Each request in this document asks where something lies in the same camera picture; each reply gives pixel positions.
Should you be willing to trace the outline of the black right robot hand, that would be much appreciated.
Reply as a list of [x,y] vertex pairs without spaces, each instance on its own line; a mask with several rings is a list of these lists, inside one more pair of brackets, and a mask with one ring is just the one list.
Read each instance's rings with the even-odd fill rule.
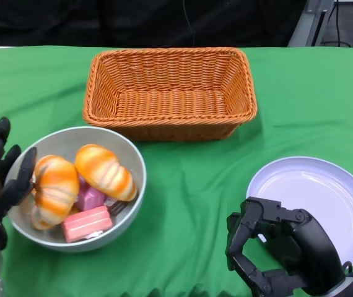
[[[249,197],[227,217],[225,255],[253,296],[292,296],[297,288],[326,295],[346,279],[334,244],[320,223],[304,209],[289,210],[279,201]],[[262,271],[243,253],[249,239],[264,236],[265,248],[280,263]]]

